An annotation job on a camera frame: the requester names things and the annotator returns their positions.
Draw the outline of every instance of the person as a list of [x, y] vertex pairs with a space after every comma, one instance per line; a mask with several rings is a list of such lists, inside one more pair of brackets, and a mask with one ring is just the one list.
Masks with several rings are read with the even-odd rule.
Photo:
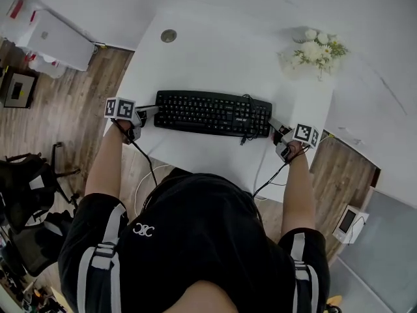
[[[61, 288], [74, 312], [81, 257], [102, 242], [121, 203], [122, 137], [114, 124], [104, 136], [59, 256]], [[121, 311], [323, 312], [330, 286], [325, 240], [315, 230], [306, 156], [300, 143], [291, 145], [278, 243], [266, 236], [252, 195], [217, 175], [169, 175], [134, 221], [122, 217]], [[110, 312], [104, 284], [89, 271], [85, 312]]]

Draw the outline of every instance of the flower bouquet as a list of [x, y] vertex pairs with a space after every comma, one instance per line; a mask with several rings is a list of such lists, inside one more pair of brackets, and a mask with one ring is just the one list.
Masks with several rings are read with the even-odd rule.
[[316, 66], [320, 73], [325, 71], [331, 74], [333, 70], [337, 69], [339, 58], [349, 52], [337, 35], [317, 33], [312, 29], [306, 31], [305, 39], [294, 39], [294, 42], [300, 44], [300, 47], [293, 52], [290, 60], [292, 67], [309, 64]]

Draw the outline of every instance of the wooden floor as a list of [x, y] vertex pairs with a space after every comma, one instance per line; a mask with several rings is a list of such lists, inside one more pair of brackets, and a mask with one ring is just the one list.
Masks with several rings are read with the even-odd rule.
[[[104, 101], [115, 96], [131, 53], [118, 50], [99, 50], [93, 56], [87, 72], [68, 70], [63, 77], [53, 80], [41, 75], [30, 110], [0, 108], [0, 156], [42, 152], [49, 157], [52, 144], [63, 142], [58, 149], [57, 170], [81, 168], [81, 174], [62, 178], [62, 186], [69, 194], [83, 194], [89, 168], [93, 163], [104, 131]], [[8, 42], [0, 47], [2, 63], [22, 64], [23, 54]], [[154, 168], [164, 165], [153, 160]], [[171, 170], [166, 166], [156, 170], [161, 180]], [[135, 215], [135, 193], [138, 183], [149, 172], [143, 156], [124, 147], [122, 156], [121, 200], [128, 209], [129, 219]], [[337, 139], [327, 138], [320, 146], [311, 167], [313, 187], [317, 199], [317, 229], [327, 239], [328, 258], [339, 245], [332, 231], [347, 204], [360, 205], [372, 180], [375, 166]], [[145, 197], [153, 189], [148, 176], [137, 192], [136, 210], [141, 209]], [[282, 204], [272, 200], [257, 200], [267, 235], [275, 242], [280, 238]], [[56, 195], [53, 211], [70, 209]], [[59, 290], [57, 264], [47, 268], [37, 284], [48, 284]]]

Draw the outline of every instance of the black keyboard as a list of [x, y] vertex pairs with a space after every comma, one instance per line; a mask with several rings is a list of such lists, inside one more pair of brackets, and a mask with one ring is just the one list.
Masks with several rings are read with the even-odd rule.
[[221, 136], [265, 138], [271, 103], [205, 91], [159, 91], [154, 125], [160, 128]]

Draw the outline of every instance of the black t-shirt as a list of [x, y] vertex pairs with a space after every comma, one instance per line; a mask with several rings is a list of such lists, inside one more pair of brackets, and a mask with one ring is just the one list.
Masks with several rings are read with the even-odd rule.
[[[318, 275], [318, 312], [323, 311], [330, 281], [319, 232], [296, 229], [273, 243], [252, 197], [214, 175], [171, 180], [155, 195], [128, 226], [126, 217], [122, 220], [117, 252], [123, 312], [163, 312], [198, 280], [219, 285], [239, 312], [292, 312], [295, 269], [290, 253], [294, 235], [301, 232], [306, 238], [303, 260]], [[88, 195], [80, 203], [59, 257], [62, 291], [74, 311], [81, 256], [102, 241], [118, 203], [103, 194]], [[99, 312], [100, 305], [109, 305], [106, 289], [91, 277], [87, 282], [87, 311]]]

